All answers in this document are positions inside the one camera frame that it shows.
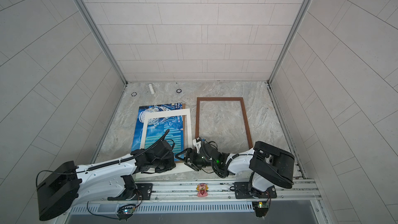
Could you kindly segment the brown wooden picture frame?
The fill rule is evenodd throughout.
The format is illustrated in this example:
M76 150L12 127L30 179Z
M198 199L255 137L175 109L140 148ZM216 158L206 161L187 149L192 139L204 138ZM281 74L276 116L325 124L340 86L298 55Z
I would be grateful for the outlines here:
M240 102L241 112L243 114L243 121L246 131L247 143L249 148L253 148L253 142L251 138L246 108L244 104L244 99L242 97L198 97L197 98L197 109L196 109L196 122L195 122L195 138L199 137L200 130L200 104L205 101L214 101L214 102L226 102L226 101L238 101Z

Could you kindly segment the green circuit board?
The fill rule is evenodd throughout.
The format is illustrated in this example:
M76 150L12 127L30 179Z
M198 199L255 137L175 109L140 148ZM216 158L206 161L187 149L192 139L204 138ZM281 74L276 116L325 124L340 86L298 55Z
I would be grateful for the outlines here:
M252 208L255 212L256 217L265 217L269 211L268 202L252 202Z
M117 210L117 217L119 221L125 220L127 221L131 218L136 210L136 204L127 204L119 207Z

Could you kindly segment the cream white mat board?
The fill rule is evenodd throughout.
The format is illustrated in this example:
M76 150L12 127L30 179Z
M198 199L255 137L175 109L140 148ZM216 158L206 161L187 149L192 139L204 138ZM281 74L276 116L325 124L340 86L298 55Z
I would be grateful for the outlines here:
M193 148L193 138L192 138L192 124L191 124L191 116L190 116L190 109L187 108L187 110L189 111L189 119L190 119L190 134L187 137L187 144L188 144L188 148ZM154 118L163 118L163 117L173 117L175 110L172 111L163 111L163 112L152 112L152 113L148 113L145 116L144 119L144 123L143 123L143 134L142 134L142 139L141 139L141 145L140 148L144 148L145 146L145 141L146 141L146 134L147 134L147 128L148 128L148 122L150 119L154 119ZM189 172L189 171L193 171L191 168L189 168L188 166L184 165L183 163L177 163L176 167L173 168L170 171L164 172L164 173L160 173L160 174L136 174L135 178L136 179L140 179L140 178L147 178L147 177L153 177L153 176L162 176L162 175L169 175L169 174L177 174L177 173L184 173L184 172Z

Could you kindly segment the left green circuit board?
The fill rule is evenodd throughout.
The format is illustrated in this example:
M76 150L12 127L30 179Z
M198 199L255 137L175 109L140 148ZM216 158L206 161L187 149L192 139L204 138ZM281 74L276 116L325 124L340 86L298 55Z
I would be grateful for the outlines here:
M136 210L136 204L127 204L119 207L117 210L117 217L119 221L125 220L127 221L131 218Z

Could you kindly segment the blue poster photo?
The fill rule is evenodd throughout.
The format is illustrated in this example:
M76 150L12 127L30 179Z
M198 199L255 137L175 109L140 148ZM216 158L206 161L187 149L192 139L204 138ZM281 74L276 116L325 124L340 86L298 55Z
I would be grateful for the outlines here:
M144 120L148 113L173 111L184 109L183 103L169 103L161 105L141 106L138 109L138 116L134 131L132 150L140 149L141 139L143 135ZM174 146L173 153L177 154L184 149L184 117L171 116L154 118L148 121L147 134L144 148L149 148L156 142L167 130L166 141Z

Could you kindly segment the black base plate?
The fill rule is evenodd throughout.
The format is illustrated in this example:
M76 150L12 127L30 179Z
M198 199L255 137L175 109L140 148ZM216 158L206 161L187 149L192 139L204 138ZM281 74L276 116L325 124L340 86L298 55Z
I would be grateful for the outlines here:
M236 199L276 199L277 193L274 185L261 192L249 186L249 182L235 182L230 190L235 193Z
M123 189L122 193L116 197L108 197L108 201L141 201L149 200L151 197L153 184L143 183L135 184L132 187Z

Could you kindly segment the right green circuit board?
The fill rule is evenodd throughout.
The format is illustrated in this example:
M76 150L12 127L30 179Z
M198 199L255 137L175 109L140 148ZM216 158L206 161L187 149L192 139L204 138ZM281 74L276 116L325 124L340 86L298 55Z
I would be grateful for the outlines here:
M252 202L252 208L255 212L256 217L265 217L269 211L268 202Z

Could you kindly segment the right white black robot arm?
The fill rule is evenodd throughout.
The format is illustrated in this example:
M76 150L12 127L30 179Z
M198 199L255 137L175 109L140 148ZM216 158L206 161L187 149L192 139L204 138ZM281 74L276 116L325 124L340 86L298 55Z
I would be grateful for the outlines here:
M250 171L249 194L255 198L270 197L272 186L291 189L294 185L295 157L288 151L257 141L245 152L224 153L214 141L197 138L195 148L187 148L175 155L177 160L195 171L211 167L219 178L227 178L243 171Z

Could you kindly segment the white cylinder tube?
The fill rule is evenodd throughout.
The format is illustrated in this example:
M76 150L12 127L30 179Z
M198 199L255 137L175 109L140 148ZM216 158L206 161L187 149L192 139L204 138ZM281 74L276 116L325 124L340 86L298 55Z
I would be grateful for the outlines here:
M149 90L150 90L151 94L155 94L153 85L152 85L152 84L149 84L148 86L149 86Z

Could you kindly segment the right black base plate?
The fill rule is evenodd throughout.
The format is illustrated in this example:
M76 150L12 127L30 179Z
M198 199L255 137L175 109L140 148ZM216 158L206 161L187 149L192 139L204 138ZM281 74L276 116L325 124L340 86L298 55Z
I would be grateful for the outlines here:
M235 193L236 199L276 199L277 193L274 185L261 192L249 186L249 182L235 182L230 190Z

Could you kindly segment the brown cardboard backing board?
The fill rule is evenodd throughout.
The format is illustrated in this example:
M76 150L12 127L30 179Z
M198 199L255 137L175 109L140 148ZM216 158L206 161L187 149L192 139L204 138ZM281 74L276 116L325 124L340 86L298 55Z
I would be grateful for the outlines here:
M177 109L174 112L174 115L177 118L177 130L181 133L181 142L185 142L186 138L190 134L190 119L189 119L189 111L186 108Z

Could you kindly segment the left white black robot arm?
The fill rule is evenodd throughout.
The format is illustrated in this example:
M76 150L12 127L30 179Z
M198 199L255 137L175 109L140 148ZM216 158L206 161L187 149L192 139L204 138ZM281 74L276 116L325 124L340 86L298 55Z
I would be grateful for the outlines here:
M77 166L68 161L51 171L36 185L39 220L47 221L65 213L69 208L90 201L141 202L150 191L141 189L133 179L149 169L164 173L176 167L174 145L159 139L147 149L138 149L118 160Z

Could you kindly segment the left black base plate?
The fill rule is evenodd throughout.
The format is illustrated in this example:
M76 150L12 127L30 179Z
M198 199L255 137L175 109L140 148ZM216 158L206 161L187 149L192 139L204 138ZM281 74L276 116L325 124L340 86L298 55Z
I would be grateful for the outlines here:
M143 183L135 184L132 187L123 189L122 193L116 197L108 197L108 201L141 201L149 200L151 197L153 184Z

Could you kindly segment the pink toy figure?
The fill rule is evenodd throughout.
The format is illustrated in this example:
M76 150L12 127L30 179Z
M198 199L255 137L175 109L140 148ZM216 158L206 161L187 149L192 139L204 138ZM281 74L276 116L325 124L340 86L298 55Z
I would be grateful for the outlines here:
M204 198L208 196L208 185L205 183L201 183L197 185L197 196L200 198Z

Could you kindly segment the aluminium front rail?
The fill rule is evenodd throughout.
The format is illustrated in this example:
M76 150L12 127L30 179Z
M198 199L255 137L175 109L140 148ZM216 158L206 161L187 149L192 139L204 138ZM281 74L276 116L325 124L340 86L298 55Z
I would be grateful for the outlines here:
M265 202L266 199L236 199L235 193L230 187L235 182L248 182L247 179L209 179L209 180L175 180L175 181L137 181L136 184L153 184L151 197L144 203L164 202L227 202L248 201ZM197 185L205 183L208 185L208 196L200 198L197 196ZM294 181L291 189L274 186L277 193L276 199L267 199L271 202L282 200L320 200L321 193L313 179L299 179Z

